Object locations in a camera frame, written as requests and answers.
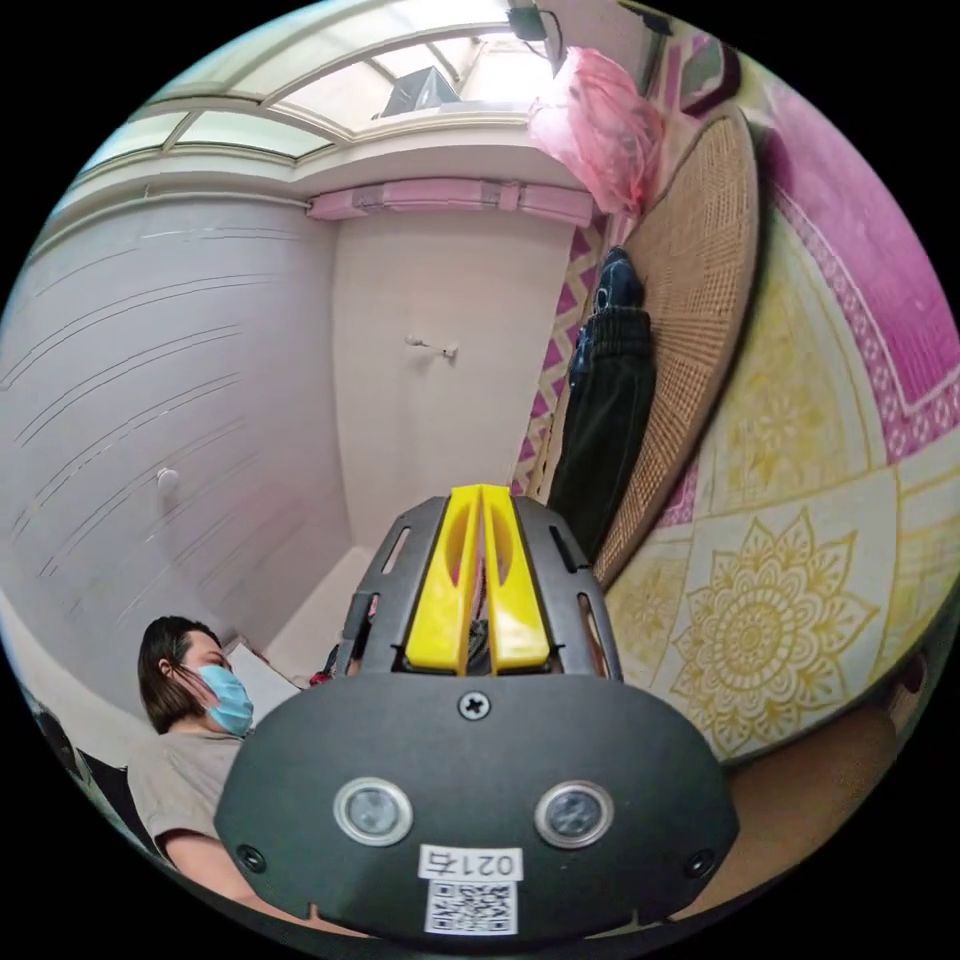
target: face mask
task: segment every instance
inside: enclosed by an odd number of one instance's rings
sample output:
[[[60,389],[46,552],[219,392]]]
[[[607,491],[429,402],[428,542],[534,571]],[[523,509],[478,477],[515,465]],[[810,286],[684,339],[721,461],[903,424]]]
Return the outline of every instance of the face mask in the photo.
[[[253,723],[253,704],[243,684],[225,667],[201,667],[197,673],[220,701],[215,707],[207,707],[207,713],[227,733],[244,736]]]

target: woman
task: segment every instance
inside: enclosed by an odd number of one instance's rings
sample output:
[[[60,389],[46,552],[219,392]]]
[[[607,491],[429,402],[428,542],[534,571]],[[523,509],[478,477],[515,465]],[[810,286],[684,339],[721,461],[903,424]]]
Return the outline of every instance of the woman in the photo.
[[[185,877],[261,913],[350,936],[318,918],[300,920],[261,900],[217,837],[214,814],[253,720],[216,634],[185,617],[147,627],[137,665],[154,743],[130,763],[137,812],[160,853]]]

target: pink plastic bag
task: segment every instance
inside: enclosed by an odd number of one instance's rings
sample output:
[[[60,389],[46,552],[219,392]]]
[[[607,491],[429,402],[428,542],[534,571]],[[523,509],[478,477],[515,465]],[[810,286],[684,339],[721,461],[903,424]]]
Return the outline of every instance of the pink plastic bag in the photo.
[[[642,211],[657,171],[663,120],[618,63],[570,47],[550,89],[530,108],[527,130],[604,213]]]

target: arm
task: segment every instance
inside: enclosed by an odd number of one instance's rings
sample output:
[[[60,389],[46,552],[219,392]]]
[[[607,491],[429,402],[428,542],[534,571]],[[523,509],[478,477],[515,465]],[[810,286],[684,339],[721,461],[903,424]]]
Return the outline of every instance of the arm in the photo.
[[[348,937],[364,936],[362,933],[321,920],[317,916],[315,907],[310,908],[309,920],[301,920],[261,900],[230,859],[230,854],[227,853],[223,844],[217,840],[204,837],[199,833],[179,830],[159,837],[157,842],[165,850],[171,863],[188,880],[199,883],[200,886],[222,897],[250,907],[251,910],[288,920],[303,927],[312,927],[315,930],[339,933]]]

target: wall hook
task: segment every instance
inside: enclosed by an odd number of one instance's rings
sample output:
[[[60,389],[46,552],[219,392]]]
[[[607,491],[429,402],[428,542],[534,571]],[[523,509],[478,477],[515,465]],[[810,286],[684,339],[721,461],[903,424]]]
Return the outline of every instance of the wall hook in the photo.
[[[407,336],[403,338],[403,342],[409,347],[423,347],[426,350],[433,350],[436,353],[442,354],[448,360],[453,360],[457,355],[457,350],[459,349],[455,343],[449,344],[446,347],[435,347],[432,343],[427,343],[425,340],[421,340],[419,337],[413,336],[413,334],[407,334]]]

